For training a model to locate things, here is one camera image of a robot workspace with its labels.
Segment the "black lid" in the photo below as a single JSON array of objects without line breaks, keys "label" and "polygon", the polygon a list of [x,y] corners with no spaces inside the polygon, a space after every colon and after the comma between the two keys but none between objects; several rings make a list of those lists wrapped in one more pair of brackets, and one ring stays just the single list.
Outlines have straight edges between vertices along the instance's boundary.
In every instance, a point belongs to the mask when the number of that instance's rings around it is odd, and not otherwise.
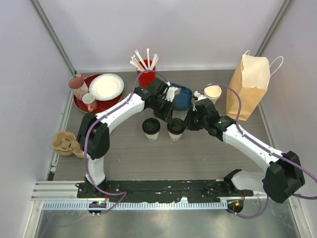
[{"label": "black lid", "polygon": [[160,131],[160,122],[156,118],[148,118],[143,121],[142,130],[145,134],[156,134]]},{"label": "black lid", "polygon": [[179,135],[179,134],[182,134],[185,129],[183,129],[180,124],[176,124],[176,125],[167,124],[167,130],[168,132],[172,134]]}]

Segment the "white paper cup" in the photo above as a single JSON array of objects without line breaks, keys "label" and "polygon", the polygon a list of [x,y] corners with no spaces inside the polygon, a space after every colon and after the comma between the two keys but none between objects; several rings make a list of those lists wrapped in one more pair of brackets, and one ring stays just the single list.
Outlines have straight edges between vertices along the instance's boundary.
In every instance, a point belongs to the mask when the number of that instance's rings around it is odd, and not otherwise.
[{"label": "white paper cup", "polygon": [[145,134],[145,136],[150,140],[150,141],[154,141],[158,138],[159,136],[159,132],[153,135],[149,135],[149,134]]},{"label": "white paper cup", "polygon": [[175,135],[175,134],[172,134],[170,132],[168,132],[168,134],[169,134],[170,139],[173,140],[173,141],[179,140],[181,138],[181,136],[182,136],[182,134]]}]

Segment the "stack of paper cups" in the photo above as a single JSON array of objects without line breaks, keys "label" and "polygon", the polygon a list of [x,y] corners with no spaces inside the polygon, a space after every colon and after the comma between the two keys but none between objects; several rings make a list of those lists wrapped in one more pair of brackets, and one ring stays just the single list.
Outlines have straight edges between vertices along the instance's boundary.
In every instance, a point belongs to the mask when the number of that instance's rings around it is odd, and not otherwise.
[{"label": "stack of paper cups", "polygon": [[214,104],[217,102],[221,94],[222,90],[217,85],[210,85],[204,89],[205,97],[211,100]]}]

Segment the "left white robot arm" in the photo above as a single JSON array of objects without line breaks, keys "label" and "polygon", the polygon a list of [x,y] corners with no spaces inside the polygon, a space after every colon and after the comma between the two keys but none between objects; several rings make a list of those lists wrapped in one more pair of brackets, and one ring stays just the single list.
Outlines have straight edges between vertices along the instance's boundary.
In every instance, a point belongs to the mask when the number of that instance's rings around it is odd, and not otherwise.
[{"label": "left white robot arm", "polygon": [[179,88],[156,78],[147,88],[138,86],[120,103],[97,115],[88,113],[81,122],[77,141],[84,152],[85,184],[95,198],[106,192],[104,156],[110,147],[110,134],[131,116],[149,108],[158,119],[171,122],[174,96]]}]

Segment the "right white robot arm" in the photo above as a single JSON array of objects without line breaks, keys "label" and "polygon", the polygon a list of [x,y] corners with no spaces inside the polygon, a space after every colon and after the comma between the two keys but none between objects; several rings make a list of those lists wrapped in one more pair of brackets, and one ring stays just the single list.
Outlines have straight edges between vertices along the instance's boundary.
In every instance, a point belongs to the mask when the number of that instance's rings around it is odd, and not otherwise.
[{"label": "right white robot arm", "polygon": [[192,106],[184,123],[191,131],[206,130],[209,135],[241,151],[261,168],[259,173],[243,170],[230,173],[223,184],[226,194],[234,196],[241,190],[252,190],[264,192],[273,201],[283,203],[305,184],[297,154],[292,151],[283,153],[238,128],[234,119],[220,116],[210,100],[202,99]]}]

